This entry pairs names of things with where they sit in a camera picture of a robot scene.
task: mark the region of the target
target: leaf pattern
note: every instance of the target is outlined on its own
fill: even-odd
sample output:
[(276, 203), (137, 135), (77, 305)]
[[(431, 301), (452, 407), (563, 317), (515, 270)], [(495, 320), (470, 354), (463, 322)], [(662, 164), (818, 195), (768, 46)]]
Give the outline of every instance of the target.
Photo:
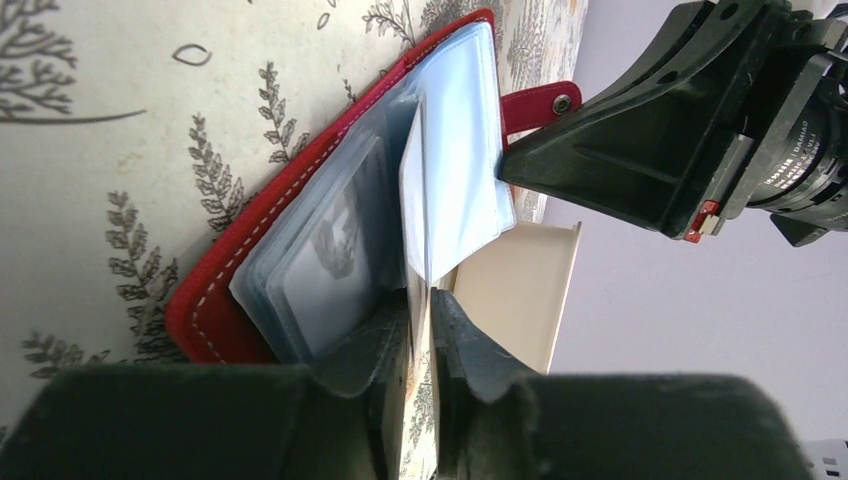
[(301, 133), (297, 142), (289, 149), (297, 120), (290, 118), (286, 121), (286, 99), (280, 98), (280, 84), (277, 83), (277, 70), (274, 69), (274, 62), (269, 61), (264, 69), (259, 69), (259, 78), (265, 81), (265, 88), (259, 89), (259, 98), (267, 102), (267, 105), (259, 107), (259, 114), (274, 125), (274, 129), (268, 130), (263, 136), (271, 145), (277, 146), (268, 161), (288, 165), (298, 153), (306, 148), (307, 143), (309, 143), (309, 133)]
[(421, 27), (425, 36), (432, 35), (454, 20), (481, 8), (488, 8), (495, 14), (495, 50), (499, 52), (503, 41), (503, 0), (428, 0), (421, 12)]
[(29, 338), (21, 342), (21, 347), (30, 352), (24, 355), (24, 359), (38, 366), (30, 372), (30, 376), (40, 379), (53, 378), (68, 367), (103, 363), (110, 353), (109, 350), (103, 350), (86, 356), (76, 343), (68, 343), (54, 335), (42, 335), (37, 331), (31, 332)]
[(55, 0), (0, 0), (0, 118), (71, 114), (65, 88), (76, 80), (63, 69), (76, 68), (73, 42), (37, 20), (58, 10)]
[[(138, 210), (129, 203), (126, 192), (111, 192), (107, 198), (115, 209), (107, 211), (106, 217), (118, 229), (107, 231), (106, 241), (115, 250), (124, 252), (123, 257), (109, 258), (109, 270), (127, 282), (115, 287), (118, 296), (125, 302), (136, 303), (127, 308), (127, 316), (134, 322), (130, 330), (136, 336), (137, 358), (133, 361), (183, 361), (182, 352), (165, 331), (164, 301), (177, 282), (177, 259), (162, 268), (162, 250), (156, 246), (141, 262), (147, 252), (147, 230), (138, 221)], [(53, 372), (50, 366), (44, 368), (39, 375)]]
[(212, 230), (223, 232), (247, 204), (244, 187), (241, 177), (233, 183), (230, 166), (224, 164), (221, 154), (215, 152), (206, 138), (206, 118), (199, 113), (191, 118), (194, 128), (189, 129), (188, 136), (194, 144), (188, 148), (188, 153), (198, 162), (192, 164), (195, 186), (206, 197), (200, 200), (200, 205), (212, 216), (206, 223)]
[(347, 94), (348, 101), (350, 103), (356, 103), (357, 96), (353, 93), (353, 87), (350, 85), (350, 82), (348, 82), (346, 78), (343, 78), (342, 81), (345, 85), (345, 93)]
[(418, 385), (418, 388), (414, 390), (412, 414), (409, 418), (409, 441), (414, 447), (407, 449), (403, 456), (404, 458), (401, 462), (400, 478), (413, 477), (412, 472), (408, 470), (410, 470), (410, 467), (415, 464), (414, 457), (421, 454), (417, 446), (420, 444), (422, 436), (432, 436), (436, 428), (433, 404), (432, 369), (430, 368), (430, 360), (428, 356), (424, 356), (421, 359), (419, 368), (424, 371), (424, 375), (421, 379), (421, 383)]
[(412, 18), (409, 13), (409, 0), (401, 0), (400, 12), (394, 0), (376, 0), (362, 16), (365, 33), (376, 27), (377, 35), (382, 37), (391, 31), (393, 37), (400, 38), (401, 48), (406, 50), (415, 46), (415, 32), (412, 30)]
[(545, 19), (542, 0), (527, 0), (515, 37), (506, 52), (510, 73), (519, 89), (542, 83)]

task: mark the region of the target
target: red card holder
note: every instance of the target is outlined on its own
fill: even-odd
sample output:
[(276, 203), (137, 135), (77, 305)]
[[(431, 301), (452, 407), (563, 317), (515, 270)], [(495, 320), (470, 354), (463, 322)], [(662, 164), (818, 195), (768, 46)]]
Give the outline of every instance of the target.
[[(262, 335), (230, 294), (233, 273), (354, 122), (440, 43), (473, 22), (488, 22), (494, 29), (492, 12), (478, 10), (410, 49), (359, 101), (283, 168), (215, 241), (179, 286), (165, 312), (168, 333), (191, 361), (276, 362)], [(581, 101), (580, 90), (571, 82), (553, 83), (502, 97), (504, 145), (507, 145), (508, 135), (543, 127), (560, 118), (565, 111), (578, 108)]]

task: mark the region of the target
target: white stitching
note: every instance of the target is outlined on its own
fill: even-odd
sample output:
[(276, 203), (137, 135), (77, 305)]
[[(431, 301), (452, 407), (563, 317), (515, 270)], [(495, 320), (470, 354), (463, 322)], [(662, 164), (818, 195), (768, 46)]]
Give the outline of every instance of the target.
[[(474, 20), (472, 20), (472, 22), (480, 22), (480, 21), (486, 21), (486, 20), (487, 20), (487, 19), (486, 19), (486, 17), (477, 17), (477, 18), (475, 18)], [(319, 158), (316, 158), (315, 160), (313, 160), (313, 162), (309, 165), (309, 168), (306, 170), (306, 172), (304, 172), (304, 173), (300, 176), (300, 179), (301, 179), (301, 180), (302, 180), (302, 179), (304, 179), (304, 178), (308, 175), (308, 173), (311, 171), (311, 169), (314, 169), (316, 165), (318, 165), (319, 163), (323, 162), (323, 161), (324, 161), (324, 160), (325, 160), (325, 159), (326, 159), (326, 158), (327, 158), (327, 157), (328, 157), (328, 156), (329, 156), (329, 155), (330, 155), (333, 151), (335, 151), (336, 147), (339, 145), (339, 143), (341, 143), (342, 138), (344, 137), (344, 135), (347, 133), (347, 131), (348, 131), (348, 130), (350, 130), (350, 127), (351, 127), (351, 126), (352, 126), (352, 125), (353, 125), (353, 124), (354, 124), (357, 120), (359, 120), (359, 118), (360, 118), (362, 115), (364, 115), (364, 114), (365, 114), (365, 112), (367, 112), (368, 110), (370, 110), (370, 109), (371, 109), (371, 107), (372, 107), (372, 106), (374, 106), (374, 104), (375, 104), (375, 103), (377, 103), (377, 101), (378, 101), (378, 100), (380, 100), (380, 99), (383, 97), (383, 94), (385, 94), (385, 93), (386, 93), (386, 92), (387, 92), (390, 88), (394, 87), (394, 86), (395, 86), (395, 85), (396, 85), (396, 84), (400, 81), (400, 79), (401, 79), (403, 76), (405, 76), (405, 75), (406, 75), (406, 74), (408, 74), (408, 73), (409, 73), (409, 72), (410, 72), (413, 68), (415, 68), (415, 66), (416, 66), (416, 65), (418, 65), (418, 63), (420, 63), (420, 61), (421, 61), (421, 59), (422, 59), (422, 58), (424, 58), (426, 55), (429, 55), (429, 54), (430, 54), (430, 52), (432, 52), (433, 50), (435, 50), (435, 49), (436, 49), (436, 47), (438, 47), (438, 46), (439, 46), (439, 45), (441, 45), (441, 44), (442, 44), (445, 40), (447, 40), (448, 38), (450, 38), (451, 34), (445, 35), (445, 37), (444, 37), (444, 38), (442, 38), (442, 39), (441, 39), (441, 40), (439, 40), (438, 42), (434, 43), (434, 44), (433, 44), (430, 48), (428, 48), (427, 50), (424, 50), (423, 52), (421, 52), (421, 54), (420, 54), (420, 55), (418, 55), (418, 56), (417, 56), (417, 57), (415, 57), (415, 58), (414, 58), (411, 62), (409, 62), (407, 65), (405, 65), (405, 66), (404, 66), (404, 68), (403, 68), (403, 69), (401, 69), (401, 70), (397, 73), (397, 75), (395, 75), (394, 77), (392, 77), (392, 78), (391, 78), (391, 79), (390, 79), (390, 80), (386, 83), (386, 85), (385, 85), (385, 86), (383, 86), (383, 88), (381, 88), (381, 89), (377, 92), (377, 94), (374, 96), (374, 99), (373, 99), (373, 100), (371, 100), (370, 102), (368, 102), (368, 104), (367, 104), (367, 105), (366, 105), (366, 106), (365, 106), (365, 107), (364, 107), (364, 108), (360, 111), (360, 113), (359, 113), (359, 114), (357, 114), (357, 115), (356, 115), (356, 116), (355, 116), (355, 117), (354, 117), (351, 121), (349, 121), (349, 122), (348, 122), (348, 123), (347, 123), (347, 124), (346, 124), (346, 125), (345, 125), (345, 126), (344, 126), (341, 130), (340, 130), (340, 131), (339, 131), (339, 133), (338, 133), (338, 134), (336, 134), (336, 139), (335, 139), (335, 141), (333, 142), (333, 144), (332, 144), (329, 148), (327, 148), (327, 150), (325, 150), (325, 151), (324, 151), (324, 153), (323, 153), (323, 154), (322, 154)], [(272, 207), (272, 208), (271, 208), (271, 210), (268, 212), (268, 215), (266, 215), (264, 218), (262, 218), (262, 220), (260, 220), (260, 222), (259, 222), (259, 223), (260, 223), (260, 224), (265, 223), (265, 222), (267, 221), (268, 217), (274, 214), (274, 212), (276, 211), (277, 207), (278, 207), (278, 206), (279, 206), (279, 205), (280, 205), (280, 204), (281, 204), (281, 203), (282, 203), (282, 202), (283, 202), (286, 198), (288, 198), (289, 196), (291, 196), (292, 191), (293, 191), (293, 190), (294, 190), (294, 188), (295, 188), (295, 187), (297, 187), (299, 184), (300, 184), (300, 181), (295, 182), (295, 183), (291, 186), (291, 188), (289, 188), (289, 189), (286, 191), (286, 193), (285, 193), (285, 194), (283, 194), (283, 196), (282, 196), (282, 197), (281, 197), (281, 198), (277, 201), (277, 204), (276, 204), (274, 207)], [(251, 233), (251, 234), (250, 234), (250, 236), (247, 238), (247, 240), (245, 240), (244, 245), (247, 245), (247, 243), (249, 243), (251, 240), (253, 240), (253, 236), (256, 234), (256, 232), (257, 232), (257, 230), (254, 230), (254, 231), (253, 231), (253, 233)], [(223, 268), (223, 269), (219, 272), (218, 276), (216, 276), (216, 277), (215, 277), (215, 280), (213, 280), (213, 281), (212, 281), (212, 283), (210, 283), (210, 284), (209, 284), (209, 287), (206, 289), (206, 291), (207, 291), (207, 292), (210, 292), (210, 291), (212, 291), (212, 290), (215, 288), (215, 284), (217, 283), (217, 281), (218, 281), (218, 280), (220, 280), (220, 279), (224, 276), (224, 272), (226, 272), (227, 270), (229, 270), (229, 269), (230, 269), (230, 267), (232, 267), (232, 266), (233, 266), (233, 264), (235, 263), (236, 258), (238, 258), (238, 257), (239, 257), (239, 256), (240, 256), (243, 252), (244, 252), (244, 247), (239, 248), (238, 250), (236, 250), (236, 253), (235, 253), (235, 254), (233, 255), (233, 257), (230, 259), (230, 261), (228, 261), (228, 262), (227, 262), (227, 264), (224, 266), (224, 268)], [(206, 296), (203, 296), (203, 297), (201, 297), (201, 299), (200, 299), (200, 300), (197, 302), (197, 304), (195, 305), (194, 310), (193, 310), (193, 311), (192, 311), (192, 313), (191, 313), (191, 316), (192, 316), (192, 322), (191, 322), (191, 325), (192, 325), (192, 327), (194, 327), (194, 329), (197, 331), (197, 333), (198, 333), (198, 334), (200, 334), (201, 338), (203, 338), (203, 340), (206, 342), (206, 346), (207, 346), (207, 347), (209, 347), (209, 351), (210, 351), (210, 352), (212, 352), (212, 354), (213, 354), (213, 355), (215, 355), (215, 358), (217, 358), (217, 359), (218, 359), (218, 361), (219, 361), (219, 362), (221, 362), (221, 363), (227, 363), (226, 361), (224, 361), (223, 357), (221, 357), (221, 354), (220, 354), (220, 353), (218, 353), (218, 351), (215, 349), (215, 345), (213, 345), (213, 344), (212, 344), (212, 342), (211, 342), (211, 341), (209, 340), (209, 338), (206, 336), (206, 333), (205, 333), (203, 330), (201, 330), (201, 329), (200, 329), (200, 325), (198, 324), (198, 317), (199, 317), (199, 315), (198, 315), (198, 310), (200, 309), (200, 307), (201, 307), (201, 306), (202, 306), (205, 302), (206, 302)]]

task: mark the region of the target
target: gray wall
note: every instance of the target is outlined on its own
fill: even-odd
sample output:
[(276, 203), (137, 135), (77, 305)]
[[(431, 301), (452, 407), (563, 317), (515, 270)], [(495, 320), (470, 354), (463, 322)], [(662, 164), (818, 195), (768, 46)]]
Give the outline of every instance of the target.
[[(575, 74), (587, 96), (630, 66), (676, 3), (590, 0)], [(549, 202), (547, 223), (578, 221), (553, 371), (742, 375), (801, 439), (848, 439), (848, 234), (794, 249), (749, 211), (690, 245)]]

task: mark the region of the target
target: camera lens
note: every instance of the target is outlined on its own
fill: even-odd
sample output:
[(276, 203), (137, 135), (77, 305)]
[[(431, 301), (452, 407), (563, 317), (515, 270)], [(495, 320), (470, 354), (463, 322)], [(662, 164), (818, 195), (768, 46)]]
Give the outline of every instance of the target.
[(839, 82), (824, 77), (798, 117), (778, 161), (749, 207), (834, 231), (848, 231), (848, 113)]

